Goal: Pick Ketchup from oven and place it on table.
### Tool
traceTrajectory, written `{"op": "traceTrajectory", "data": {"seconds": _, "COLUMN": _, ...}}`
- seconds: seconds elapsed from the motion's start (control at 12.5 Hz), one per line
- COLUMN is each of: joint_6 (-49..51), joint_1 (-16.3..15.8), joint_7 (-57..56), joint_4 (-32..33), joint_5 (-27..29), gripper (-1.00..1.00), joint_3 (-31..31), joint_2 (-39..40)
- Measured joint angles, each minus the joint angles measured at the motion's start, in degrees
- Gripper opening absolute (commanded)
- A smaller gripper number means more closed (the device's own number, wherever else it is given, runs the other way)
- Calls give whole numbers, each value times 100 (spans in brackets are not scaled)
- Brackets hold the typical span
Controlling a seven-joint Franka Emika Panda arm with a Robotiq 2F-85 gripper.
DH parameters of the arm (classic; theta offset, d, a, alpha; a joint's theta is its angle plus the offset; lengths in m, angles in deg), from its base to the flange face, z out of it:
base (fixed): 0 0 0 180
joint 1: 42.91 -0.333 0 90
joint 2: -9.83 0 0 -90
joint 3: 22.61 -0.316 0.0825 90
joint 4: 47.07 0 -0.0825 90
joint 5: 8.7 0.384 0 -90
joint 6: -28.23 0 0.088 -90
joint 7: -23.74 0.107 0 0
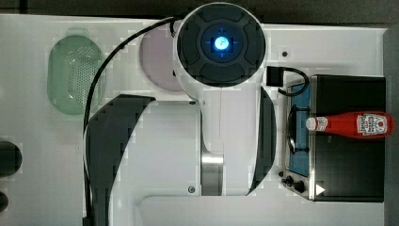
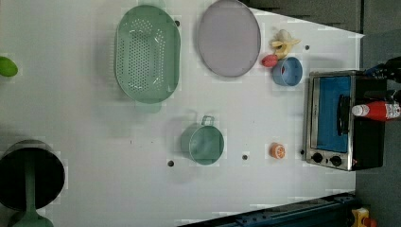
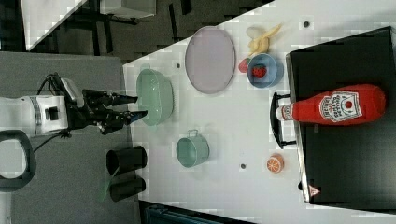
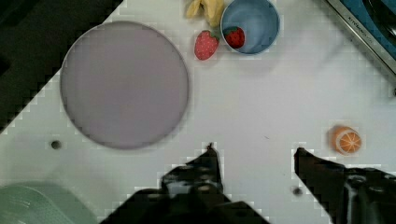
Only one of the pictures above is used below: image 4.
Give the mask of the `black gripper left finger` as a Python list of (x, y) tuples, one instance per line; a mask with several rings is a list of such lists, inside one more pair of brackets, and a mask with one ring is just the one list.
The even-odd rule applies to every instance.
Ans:
[(269, 224), (247, 203), (223, 193), (219, 155), (212, 145), (172, 169), (157, 189), (141, 189), (100, 224)]

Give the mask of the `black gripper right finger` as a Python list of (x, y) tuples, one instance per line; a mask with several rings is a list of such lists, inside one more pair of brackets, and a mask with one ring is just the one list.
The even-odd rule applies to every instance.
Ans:
[(332, 224), (396, 224), (396, 179), (375, 168), (347, 168), (299, 147), (294, 172)]

